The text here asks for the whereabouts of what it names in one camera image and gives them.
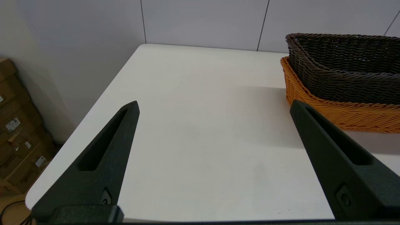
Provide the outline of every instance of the white label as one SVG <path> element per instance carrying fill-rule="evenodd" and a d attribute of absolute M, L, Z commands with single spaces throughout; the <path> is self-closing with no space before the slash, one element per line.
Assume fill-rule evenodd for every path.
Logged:
<path fill-rule="evenodd" d="M 32 147 L 32 145 L 29 144 L 29 142 L 25 142 L 25 145 L 28 147 L 28 149 L 30 149 Z"/>
<path fill-rule="evenodd" d="M 44 158 L 43 156 L 41 156 L 35 163 L 35 165 L 37 167 L 40 167 L 42 165 L 42 163 L 46 160 L 46 158 Z"/>
<path fill-rule="evenodd" d="M 18 118 L 14 118 L 12 121 L 10 121 L 7 125 L 6 128 L 8 129 L 9 132 L 15 130 L 15 128 L 17 128 L 19 125 L 21 124 L 21 122 L 18 120 Z"/>

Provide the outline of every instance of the orange wicker basket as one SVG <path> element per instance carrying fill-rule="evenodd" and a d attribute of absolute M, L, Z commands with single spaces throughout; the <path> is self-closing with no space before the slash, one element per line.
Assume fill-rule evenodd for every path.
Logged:
<path fill-rule="evenodd" d="M 305 102 L 343 130 L 400 133 L 400 105 L 335 102 L 315 97 L 301 83 L 288 59 L 283 57 L 280 63 L 285 73 L 286 100 L 290 105 L 295 99 Z"/>

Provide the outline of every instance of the black cable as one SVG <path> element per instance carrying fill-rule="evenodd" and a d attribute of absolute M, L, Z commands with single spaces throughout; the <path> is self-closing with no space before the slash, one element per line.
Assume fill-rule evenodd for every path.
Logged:
<path fill-rule="evenodd" d="M 3 214 L 4 214 L 4 212 L 6 211 L 6 209 L 7 209 L 8 207 L 14 205 L 14 204 L 23 203 L 23 202 L 25 202 L 25 200 L 16 201 L 16 202 L 10 203 L 10 204 L 8 204 L 6 207 L 4 207 L 4 209 L 3 209 L 3 210 L 1 211 L 1 213 L 0 213 L 0 225 L 3 225 Z"/>
<path fill-rule="evenodd" d="M 25 200 L 15 201 L 15 202 L 12 202 L 12 203 L 6 205 L 6 207 L 4 207 L 4 209 L 3 209 L 3 210 L 1 211 L 1 213 L 0 213 L 0 225 L 3 225 L 3 215 L 4 215 L 4 212 L 6 211 L 6 209 L 7 209 L 8 207 L 12 206 L 12 205 L 15 205 L 15 204 L 18 204 L 18 203 L 23 203 L 23 202 L 25 202 Z M 20 225 L 23 225 L 24 223 L 25 223 L 26 225 L 27 225 L 28 223 L 30 223 L 30 225 L 32 225 L 32 216 L 29 215 L 26 219 L 24 219 L 24 221 L 22 221 L 22 223 L 20 223 Z"/>

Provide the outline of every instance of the white wall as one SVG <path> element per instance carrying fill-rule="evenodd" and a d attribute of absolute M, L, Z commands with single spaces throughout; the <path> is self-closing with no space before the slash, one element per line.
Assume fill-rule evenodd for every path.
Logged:
<path fill-rule="evenodd" d="M 77 126 L 144 44 L 140 0 L 19 0 L 70 119 Z"/>
<path fill-rule="evenodd" d="M 384 35 L 399 0 L 270 0 L 259 51 L 288 52 L 289 33 Z"/>
<path fill-rule="evenodd" d="M 396 19 L 391 24 L 390 28 L 386 32 L 386 36 L 392 37 L 400 37 L 400 11 L 396 15 Z"/>
<path fill-rule="evenodd" d="M 257 50 L 266 0 L 142 0 L 147 43 Z"/>
<path fill-rule="evenodd" d="M 45 127 L 55 140 L 65 141 L 75 126 L 14 0 L 0 1 L 0 33 L 0 57 L 12 59 Z"/>

